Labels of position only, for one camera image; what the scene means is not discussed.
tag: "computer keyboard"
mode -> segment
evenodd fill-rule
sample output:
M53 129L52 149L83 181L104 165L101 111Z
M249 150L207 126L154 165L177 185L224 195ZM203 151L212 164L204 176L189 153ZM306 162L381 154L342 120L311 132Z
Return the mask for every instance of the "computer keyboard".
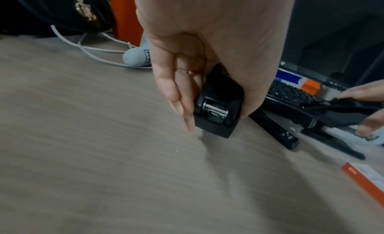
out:
M268 91L268 96L278 100L283 100L294 106L299 106L304 103L310 104L312 102L323 101L322 99L312 96L299 88L290 86L278 80L274 80L272 83Z

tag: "black monitor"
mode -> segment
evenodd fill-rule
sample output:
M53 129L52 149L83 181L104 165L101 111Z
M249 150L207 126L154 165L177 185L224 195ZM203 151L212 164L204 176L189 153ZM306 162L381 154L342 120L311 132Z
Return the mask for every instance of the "black monitor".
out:
M340 89L384 79L384 0L296 0L282 63Z

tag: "desk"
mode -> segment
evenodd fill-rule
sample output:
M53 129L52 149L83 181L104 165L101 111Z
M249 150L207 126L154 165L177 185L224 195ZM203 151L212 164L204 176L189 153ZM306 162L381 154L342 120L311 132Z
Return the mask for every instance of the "desk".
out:
M0 39L0 97L0 233L384 232L339 168L358 160L306 137L290 152L250 119L190 135L151 72L57 38ZM383 149L365 151L384 174Z

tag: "gray desk surface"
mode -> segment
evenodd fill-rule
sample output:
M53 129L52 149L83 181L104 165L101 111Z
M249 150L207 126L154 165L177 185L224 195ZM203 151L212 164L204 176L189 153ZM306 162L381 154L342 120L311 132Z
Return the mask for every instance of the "gray desk surface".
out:
M290 152L249 119L189 135L151 72L57 38L0 38L0 134L0 233L384 233L339 168L358 160L305 137Z

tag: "fingernail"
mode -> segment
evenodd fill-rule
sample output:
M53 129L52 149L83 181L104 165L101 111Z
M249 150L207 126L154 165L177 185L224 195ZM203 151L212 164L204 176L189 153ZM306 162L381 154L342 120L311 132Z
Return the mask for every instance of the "fingernail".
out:
M336 97L337 98L353 98L353 97L359 96L363 93L364 93L364 91L362 91L362 90L347 90L347 91L343 91L342 93L338 94Z
M169 104L171 105L171 108L175 111L176 114L178 115L184 114L184 108L180 101L173 102L173 103L169 102Z
M359 125L359 127L357 128L356 130L356 134L357 135L360 135L360 136L369 136L373 133L373 130L372 128L362 124L362 125Z
M183 120L188 132L193 133L195 131L195 119L193 117L183 117Z

